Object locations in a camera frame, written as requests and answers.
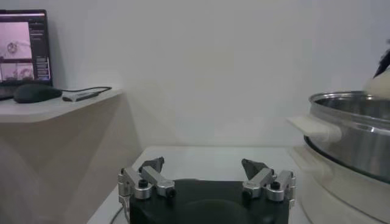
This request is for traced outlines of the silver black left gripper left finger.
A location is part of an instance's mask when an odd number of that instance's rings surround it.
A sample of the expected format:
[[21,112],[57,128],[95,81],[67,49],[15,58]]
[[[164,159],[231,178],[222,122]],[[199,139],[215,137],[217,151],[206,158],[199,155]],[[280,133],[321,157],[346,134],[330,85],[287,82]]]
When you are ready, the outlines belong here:
[[159,196],[174,198],[175,182],[160,174],[164,162],[164,158],[159,157],[146,161],[138,170],[132,167],[122,168],[118,174],[119,196],[134,196],[138,200],[147,200],[155,189]]

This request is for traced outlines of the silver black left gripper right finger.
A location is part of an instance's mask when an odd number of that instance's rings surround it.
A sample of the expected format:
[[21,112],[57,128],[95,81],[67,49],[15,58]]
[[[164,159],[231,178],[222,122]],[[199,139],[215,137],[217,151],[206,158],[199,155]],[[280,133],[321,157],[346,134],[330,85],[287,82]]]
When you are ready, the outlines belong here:
[[242,159],[241,165],[248,180],[243,182],[243,198],[251,201],[265,194],[270,201],[295,201],[296,176],[290,170],[279,174],[265,163]]

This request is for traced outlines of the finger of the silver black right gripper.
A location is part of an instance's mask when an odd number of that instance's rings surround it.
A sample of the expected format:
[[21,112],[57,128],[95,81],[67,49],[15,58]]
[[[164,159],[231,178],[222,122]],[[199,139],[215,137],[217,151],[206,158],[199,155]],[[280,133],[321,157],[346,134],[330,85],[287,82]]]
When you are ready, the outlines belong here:
[[390,64],[390,49],[388,49],[382,56],[378,63],[378,68],[374,74],[374,78],[384,73],[385,70],[389,67]]

